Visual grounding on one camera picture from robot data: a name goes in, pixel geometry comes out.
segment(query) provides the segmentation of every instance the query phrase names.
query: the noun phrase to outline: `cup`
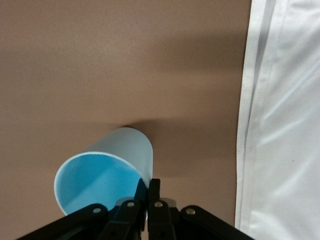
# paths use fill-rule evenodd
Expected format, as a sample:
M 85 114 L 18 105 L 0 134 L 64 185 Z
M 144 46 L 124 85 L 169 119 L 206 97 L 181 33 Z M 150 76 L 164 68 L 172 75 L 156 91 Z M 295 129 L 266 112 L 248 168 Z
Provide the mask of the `cup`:
M 153 149 L 140 131 L 118 128 L 62 164 L 54 179 L 54 195 L 65 215 L 90 204 L 111 210 L 134 197 L 141 178 L 149 187 Z

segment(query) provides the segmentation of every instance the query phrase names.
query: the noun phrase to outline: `screw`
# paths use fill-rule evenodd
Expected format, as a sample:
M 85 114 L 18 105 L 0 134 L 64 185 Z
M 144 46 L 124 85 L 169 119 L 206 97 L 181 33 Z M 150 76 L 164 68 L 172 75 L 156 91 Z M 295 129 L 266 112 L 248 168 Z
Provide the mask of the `screw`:
M 100 213 L 101 212 L 101 208 L 97 207 L 95 209 L 93 209 L 92 211 L 94 214 Z
M 132 201 L 130 201 L 130 202 L 128 202 L 127 203 L 127 205 L 126 205 L 128 208 L 132 208 L 132 207 L 134 207 L 135 206 L 135 203 L 134 202 L 132 202 Z
M 162 202 L 160 202 L 160 201 L 156 201 L 156 202 L 154 203 L 154 206 L 155 206 L 156 208 L 161 208 L 161 207 L 163 206 L 163 204 L 162 204 Z
M 188 215 L 195 215 L 196 211 L 193 208 L 188 208 L 186 211 L 186 214 Z

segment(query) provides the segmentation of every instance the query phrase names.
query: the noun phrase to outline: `white cloth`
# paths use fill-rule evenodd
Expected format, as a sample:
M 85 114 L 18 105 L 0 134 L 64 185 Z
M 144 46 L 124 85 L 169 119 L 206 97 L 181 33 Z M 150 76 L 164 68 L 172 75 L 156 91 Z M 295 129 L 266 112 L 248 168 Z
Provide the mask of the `white cloth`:
M 320 0 L 252 1 L 235 226 L 256 240 L 320 240 Z

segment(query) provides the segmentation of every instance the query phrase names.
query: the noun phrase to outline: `white fabric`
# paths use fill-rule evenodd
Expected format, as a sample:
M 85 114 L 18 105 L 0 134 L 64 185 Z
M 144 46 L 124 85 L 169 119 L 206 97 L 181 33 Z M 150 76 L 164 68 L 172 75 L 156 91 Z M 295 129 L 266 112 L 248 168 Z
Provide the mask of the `white fabric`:
M 252 1 L 235 226 L 256 240 L 320 240 L 319 0 Z

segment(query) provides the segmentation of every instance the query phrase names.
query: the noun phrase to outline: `blue cup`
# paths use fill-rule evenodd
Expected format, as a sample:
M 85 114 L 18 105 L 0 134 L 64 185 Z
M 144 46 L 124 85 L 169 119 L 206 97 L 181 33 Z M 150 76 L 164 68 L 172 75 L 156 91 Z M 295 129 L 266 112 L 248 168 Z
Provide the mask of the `blue cup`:
M 54 195 L 65 215 L 90 204 L 111 210 L 119 199 L 134 197 L 139 179 L 149 187 L 152 174 L 150 141 L 122 127 L 64 162 L 54 179 Z

